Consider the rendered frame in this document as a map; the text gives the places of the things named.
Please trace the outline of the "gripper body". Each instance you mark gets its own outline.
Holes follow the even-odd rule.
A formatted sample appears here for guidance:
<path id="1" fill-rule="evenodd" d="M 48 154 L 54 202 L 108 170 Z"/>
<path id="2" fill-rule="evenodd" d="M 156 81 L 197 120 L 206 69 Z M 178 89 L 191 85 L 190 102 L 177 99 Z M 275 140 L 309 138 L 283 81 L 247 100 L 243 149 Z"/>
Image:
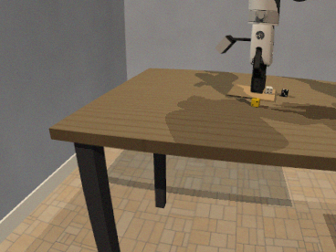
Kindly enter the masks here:
<path id="1" fill-rule="evenodd" d="M 253 65 L 254 57 L 257 53 L 257 47 L 262 47 L 261 62 L 269 67 L 273 61 L 274 48 L 274 23 L 248 22 L 252 24 L 251 45 L 250 45 L 250 64 Z M 258 36 L 260 34 L 261 37 Z M 251 62 L 252 59 L 252 62 Z M 271 61 L 272 59 L 272 61 Z"/>

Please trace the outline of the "tan mat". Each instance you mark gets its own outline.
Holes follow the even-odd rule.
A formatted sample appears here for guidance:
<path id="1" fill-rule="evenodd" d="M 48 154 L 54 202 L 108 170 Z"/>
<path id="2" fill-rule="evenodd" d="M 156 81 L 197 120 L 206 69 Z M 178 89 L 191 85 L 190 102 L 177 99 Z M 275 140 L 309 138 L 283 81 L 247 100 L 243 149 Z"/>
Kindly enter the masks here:
<path id="1" fill-rule="evenodd" d="M 229 90 L 229 92 L 226 95 L 246 99 L 252 99 L 254 97 L 254 98 L 260 98 L 260 100 L 274 102 L 275 89 L 273 89 L 272 94 L 266 94 L 265 90 L 263 90 L 262 94 L 256 94 L 250 92 L 250 86 L 234 85 L 234 87 L 231 90 Z"/>

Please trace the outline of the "black die with white pips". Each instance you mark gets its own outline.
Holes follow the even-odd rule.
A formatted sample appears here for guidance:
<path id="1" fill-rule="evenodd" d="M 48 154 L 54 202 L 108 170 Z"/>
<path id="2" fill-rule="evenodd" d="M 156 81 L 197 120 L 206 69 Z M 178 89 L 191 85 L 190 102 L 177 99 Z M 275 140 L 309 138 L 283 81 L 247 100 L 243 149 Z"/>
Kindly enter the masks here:
<path id="1" fill-rule="evenodd" d="M 283 89 L 283 90 L 281 91 L 281 97 L 287 97 L 288 94 L 289 94 L 289 90 L 288 90 L 288 89 Z"/>

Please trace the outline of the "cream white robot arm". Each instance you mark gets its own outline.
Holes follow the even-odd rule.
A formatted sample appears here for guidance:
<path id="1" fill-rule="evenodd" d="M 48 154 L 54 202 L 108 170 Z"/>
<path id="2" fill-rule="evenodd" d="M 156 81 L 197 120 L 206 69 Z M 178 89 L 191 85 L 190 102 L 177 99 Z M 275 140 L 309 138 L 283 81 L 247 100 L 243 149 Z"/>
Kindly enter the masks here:
<path id="1" fill-rule="evenodd" d="M 279 9 L 280 0 L 249 0 L 248 22 L 278 24 Z M 226 53 L 236 41 L 251 41 L 251 38 L 225 36 L 215 49 L 220 54 Z"/>

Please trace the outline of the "yellow die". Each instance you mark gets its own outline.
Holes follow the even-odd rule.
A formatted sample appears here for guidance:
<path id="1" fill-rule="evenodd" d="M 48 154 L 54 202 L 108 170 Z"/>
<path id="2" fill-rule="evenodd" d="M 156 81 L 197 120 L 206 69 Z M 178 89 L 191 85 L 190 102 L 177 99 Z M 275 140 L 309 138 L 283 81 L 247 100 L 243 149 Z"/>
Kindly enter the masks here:
<path id="1" fill-rule="evenodd" d="M 258 98 L 253 98 L 253 99 L 251 100 L 251 106 L 252 106 L 252 107 L 257 107 L 257 108 L 258 108 L 259 103 L 260 103 L 260 99 L 258 99 Z"/>

